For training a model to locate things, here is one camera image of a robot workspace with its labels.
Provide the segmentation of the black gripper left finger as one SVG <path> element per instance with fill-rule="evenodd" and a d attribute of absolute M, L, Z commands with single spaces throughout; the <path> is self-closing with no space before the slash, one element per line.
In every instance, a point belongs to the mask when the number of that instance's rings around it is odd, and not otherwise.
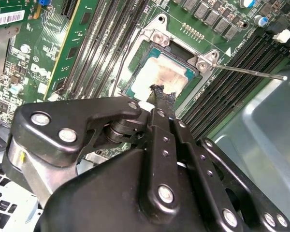
<path fill-rule="evenodd" d="M 8 178 L 32 192 L 40 206 L 77 177 L 77 164 L 92 152 L 147 141 L 154 112 L 173 119 L 176 94 L 152 85 L 147 101 L 107 97 L 27 103 L 12 120 L 2 167 Z"/>

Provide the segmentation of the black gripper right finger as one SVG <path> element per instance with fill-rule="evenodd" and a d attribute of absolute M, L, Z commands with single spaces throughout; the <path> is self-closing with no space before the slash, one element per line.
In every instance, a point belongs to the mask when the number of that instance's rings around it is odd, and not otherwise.
<path fill-rule="evenodd" d="M 208 139 L 194 140 L 174 115 L 175 94 L 164 94 L 176 139 L 182 207 L 166 232 L 290 232 L 282 211 Z"/>

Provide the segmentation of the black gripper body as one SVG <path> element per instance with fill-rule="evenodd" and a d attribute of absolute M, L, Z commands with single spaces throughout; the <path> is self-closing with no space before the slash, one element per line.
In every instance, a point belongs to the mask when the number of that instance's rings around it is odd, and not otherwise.
<path fill-rule="evenodd" d="M 61 186 L 38 222 L 41 232 L 164 232 L 182 207 L 179 169 L 154 171 L 143 150 L 127 151 Z"/>

